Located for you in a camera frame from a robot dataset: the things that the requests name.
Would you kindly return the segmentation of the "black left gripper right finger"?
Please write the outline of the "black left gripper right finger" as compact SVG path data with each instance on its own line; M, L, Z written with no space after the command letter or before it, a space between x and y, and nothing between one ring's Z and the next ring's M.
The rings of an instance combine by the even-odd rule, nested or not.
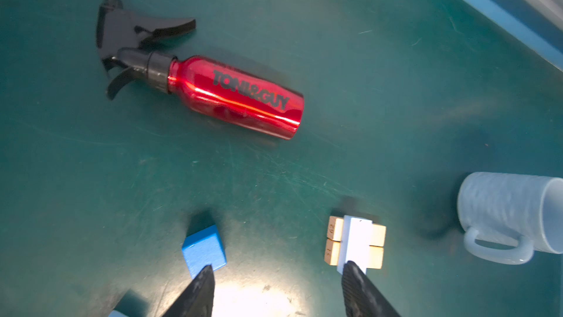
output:
M353 261L343 267L342 290L347 317L400 317Z

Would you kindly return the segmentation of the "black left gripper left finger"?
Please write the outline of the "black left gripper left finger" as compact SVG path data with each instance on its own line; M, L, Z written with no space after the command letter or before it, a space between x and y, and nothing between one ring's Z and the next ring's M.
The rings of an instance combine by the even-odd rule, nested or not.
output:
M215 286L213 267L207 265L171 304L163 317L211 317Z

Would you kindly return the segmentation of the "natural wood block 51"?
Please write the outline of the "natural wood block 51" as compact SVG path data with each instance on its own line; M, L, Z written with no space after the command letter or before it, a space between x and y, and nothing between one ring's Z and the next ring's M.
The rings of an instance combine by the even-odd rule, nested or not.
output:
M340 242L326 240L324 260L330 266L336 266L340 257ZM384 248L370 246L368 269L381 269L384 262Z

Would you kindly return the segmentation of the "light blue long block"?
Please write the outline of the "light blue long block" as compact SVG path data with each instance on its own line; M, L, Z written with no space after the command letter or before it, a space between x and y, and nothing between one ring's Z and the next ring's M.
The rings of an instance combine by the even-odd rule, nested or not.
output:
M344 273L344 266L349 261L353 261L363 273L367 271L371 237L371 220L350 215L344 216L341 248L337 264L338 273Z

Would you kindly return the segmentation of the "natural wood block 62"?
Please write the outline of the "natural wood block 62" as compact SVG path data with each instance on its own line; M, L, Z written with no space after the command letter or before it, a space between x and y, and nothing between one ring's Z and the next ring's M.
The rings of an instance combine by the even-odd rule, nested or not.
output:
M344 228L344 218L343 217L329 217L327 238L335 242L341 242L342 234ZM372 234L370 240L370 246L383 247L386 240L386 226L379 224L372 224Z

